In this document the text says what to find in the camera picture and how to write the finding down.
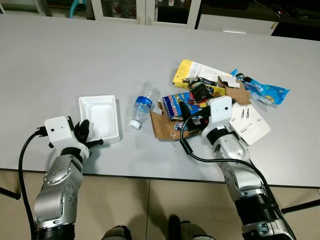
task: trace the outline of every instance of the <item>blue plastic wrapper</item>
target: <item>blue plastic wrapper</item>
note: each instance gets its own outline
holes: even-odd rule
[[[179,106],[180,102],[184,102],[186,106],[188,107],[190,114],[195,114],[199,111],[201,108],[196,103],[196,100],[191,92],[184,92],[184,93],[178,93],[173,94],[169,96],[164,96],[162,98],[163,104],[168,112],[168,116],[171,120],[182,120],[182,112]]]
[[[183,124],[184,124],[183,122],[179,122],[179,123],[175,124],[173,128],[174,128],[175,130],[181,131]],[[187,131],[187,130],[188,130],[188,126],[186,125],[186,126],[184,127],[184,131]]]
[[[245,89],[250,90],[254,99],[260,100],[266,104],[281,104],[290,91],[290,89],[268,84],[261,84],[253,78],[244,77],[243,74],[238,73],[237,69],[233,70],[230,74],[242,81]]]

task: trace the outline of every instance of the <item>white card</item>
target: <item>white card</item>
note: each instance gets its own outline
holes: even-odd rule
[[[222,82],[227,82],[228,86],[231,88],[240,88],[240,83],[237,83],[237,78],[235,76],[220,76]]]
[[[237,102],[233,104],[229,124],[248,145],[254,144],[271,130],[252,104],[240,105]]]

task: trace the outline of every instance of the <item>logo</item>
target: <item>logo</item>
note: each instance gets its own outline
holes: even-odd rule
[[[194,95],[192,94],[192,92],[189,92],[189,98],[190,98],[190,100],[195,100],[195,97],[194,97]]]
[[[272,103],[275,102],[275,99],[272,96],[265,96],[265,98],[270,100]]]
[[[180,98],[180,95],[179,95],[179,94],[175,94],[175,95],[174,95],[174,98],[175,98],[177,104],[179,104],[180,102],[183,101],[183,100]]]

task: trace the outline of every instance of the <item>plastic water bottle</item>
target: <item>plastic water bottle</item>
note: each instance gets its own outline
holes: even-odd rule
[[[149,117],[149,109],[156,101],[157,85],[147,81],[142,86],[139,96],[134,103],[133,116],[129,126],[138,130]]]

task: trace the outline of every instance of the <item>black cable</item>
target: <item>black cable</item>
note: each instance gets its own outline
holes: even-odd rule
[[[198,157],[196,155],[194,155],[192,153],[192,149],[191,147],[189,146],[187,140],[184,138],[184,129],[188,123],[188,121],[195,117],[195,116],[200,116],[202,113],[201,111],[199,112],[196,112],[192,115],[190,115],[183,123],[182,127],[181,127],[181,130],[180,130],[180,143],[183,145],[183,144],[187,144],[187,147],[186,146],[183,146],[183,148],[188,151],[188,149],[190,151],[187,152],[188,155],[190,155],[192,158],[200,161],[200,162],[203,162],[203,163],[225,163],[225,162],[231,162],[231,163],[238,163],[238,164],[243,164],[243,165],[246,165],[248,166],[249,168],[251,168],[252,170],[254,170],[258,176],[261,178],[261,181],[263,183],[263,186],[264,186],[264,189],[266,191],[266,194],[267,194],[267,200],[268,200],[268,204],[269,206],[275,211],[275,213],[277,214],[277,216],[283,221],[283,223],[285,224],[285,226],[287,227],[289,233],[291,234],[291,236],[293,237],[294,240],[297,240],[296,239],[296,236],[294,234],[294,232],[292,231],[291,227],[289,226],[288,222],[285,220],[285,218],[283,217],[280,209],[279,209],[279,206],[277,204],[277,201],[275,199],[275,196],[274,194],[272,193],[268,183],[267,183],[267,180],[266,178],[264,177],[264,175],[256,168],[256,166],[252,163],[252,161],[250,160],[251,163],[249,162],[246,162],[246,161],[243,161],[243,160],[238,160],[238,159],[233,159],[233,158],[215,158],[215,159],[204,159],[204,158],[201,158],[201,157]]]
[[[21,153],[20,153],[19,164],[18,164],[18,175],[19,175],[19,182],[20,182],[20,187],[21,187],[21,194],[22,194],[22,199],[23,199],[26,215],[27,215],[28,221],[29,221],[31,240],[36,239],[36,227],[35,227],[34,218],[33,218],[32,211],[31,211],[31,208],[30,208],[30,205],[29,205],[29,201],[28,201],[28,197],[27,197],[27,191],[26,191],[26,186],[25,186],[25,181],[24,181],[22,163],[23,163],[24,154],[25,154],[25,151],[27,149],[27,146],[29,145],[31,140],[37,135],[40,135],[39,131],[34,132],[25,141],[25,144],[23,145]]]

